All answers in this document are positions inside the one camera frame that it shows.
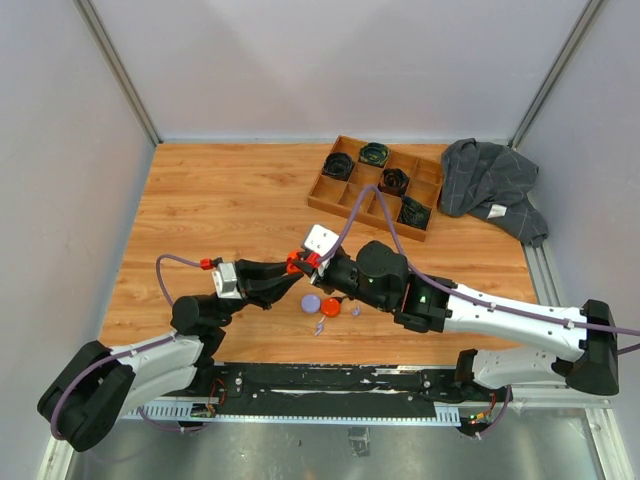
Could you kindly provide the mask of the purple earbud case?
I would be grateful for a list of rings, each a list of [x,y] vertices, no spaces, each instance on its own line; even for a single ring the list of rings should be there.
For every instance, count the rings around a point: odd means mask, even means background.
[[[318,313],[321,309],[322,300],[315,294],[306,294],[300,301],[300,308],[306,314]]]

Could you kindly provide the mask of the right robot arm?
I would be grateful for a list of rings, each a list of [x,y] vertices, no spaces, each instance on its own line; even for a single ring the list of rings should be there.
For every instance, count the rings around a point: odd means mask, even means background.
[[[419,275],[408,259],[379,241],[355,257],[330,240],[303,244],[313,285],[339,291],[418,333],[463,332],[514,342],[512,349],[462,351],[455,392],[474,400],[512,383],[563,381],[587,394],[619,392],[618,345],[611,309],[590,299],[552,307],[492,296],[449,279]]]

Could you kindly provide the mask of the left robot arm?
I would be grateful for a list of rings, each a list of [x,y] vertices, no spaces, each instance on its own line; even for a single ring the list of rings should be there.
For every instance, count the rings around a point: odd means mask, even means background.
[[[211,267],[214,292],[174,300],[169,332],[114,348],[94,340],[77,351],[37,403],[54,439],[84,452],[123,415],[166,393],[207,393],[208,364],[233,315],[249,305],[271,308],[304,276],[284,262],[216,259]]]

